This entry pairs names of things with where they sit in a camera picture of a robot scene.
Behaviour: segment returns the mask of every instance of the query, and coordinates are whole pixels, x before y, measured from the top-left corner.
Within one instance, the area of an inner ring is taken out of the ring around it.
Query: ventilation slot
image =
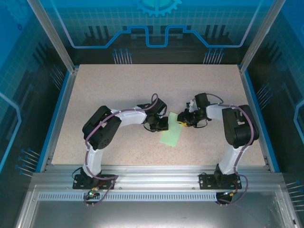
[[[83,201],[83,192],[42,192],[40,201]],[[90,201],[98,201],[100,196]],[[216,201],[215,192],[109,192],[105,201]]]

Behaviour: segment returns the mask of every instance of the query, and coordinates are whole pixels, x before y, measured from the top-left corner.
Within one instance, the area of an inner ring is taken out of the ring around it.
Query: green cloth
[[[176,146],[183,126],[177,122],[177,114],[169,114],[169,130],[163,131],[160,142],[169,146]]]

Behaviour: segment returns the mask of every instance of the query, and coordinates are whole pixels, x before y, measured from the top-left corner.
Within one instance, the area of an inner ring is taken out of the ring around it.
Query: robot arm
[[[254,127],[254,140],[258,139],[259,131],[248,105],[241,105],[240,108],[248,115]],[[221,104],[210,104],[206,93],[198,94],[193,100],[187,103],[184,112],[178,115],[177,121],[184,126],[198,127],[201,120],[211,121],[212,119],[223,121],[225,138],[228,143],[223,159],[217,165],[214,178],[221,187],[224,182],[230,182],[236,178],[234,169],[242,148],[250,141],[251,130],[247,119],[236,108],[221,106]]]
[[[83,165],[81,172],[91,178],[92,175],[87,168],[95,175],[101,173],[101,160],[106,146],[112,141],[118,128],[131,124],[149,124],[150,131],[168,130],[168,117],[163,117],[166,112],[167,105],[158,98],[156,104],[149,110],[142,111],[152,104],[140,104],[130,109],[130,111],[119,112],[119,110],[111,110],[106,106],[101,106],[94,115],[84,125],[82,131],[84,139],[104,120],[107,116],[119,112],[119,114],[110,118],[104,125],[90,137],[88,143],[90,145],[88,153],[88,166]]]

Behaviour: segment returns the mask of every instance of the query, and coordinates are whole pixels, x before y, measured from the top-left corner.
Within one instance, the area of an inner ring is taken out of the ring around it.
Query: beige board
[[[225,104],[247,104],[237,65],[80,65],[61,128],[53,164],[83,164],[82,127],[102,105],[125,109],[151,102],[151,95],[180,113],[199,93],[222,97]],[[215,165],[227,145],[223,123],[212,120],[206,128],[184,127],[176,147],[159,142],[142,124],[118,129],[107,146],[102,164],[108,165]],[[265,165],[258,141],[241,164]]]

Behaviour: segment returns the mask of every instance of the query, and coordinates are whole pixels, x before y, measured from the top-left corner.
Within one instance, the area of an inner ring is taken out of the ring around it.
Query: glass panel
[[[67,70],[26,0],[0,1],[0,33],[0,224],[13,227]]]
[[[248,67],[261,114],[286,183],[296,180],[304,182],[303,9],[302,0],[286,0]]]
[[[238,64],[272,2],[42,0],[75,64]]]

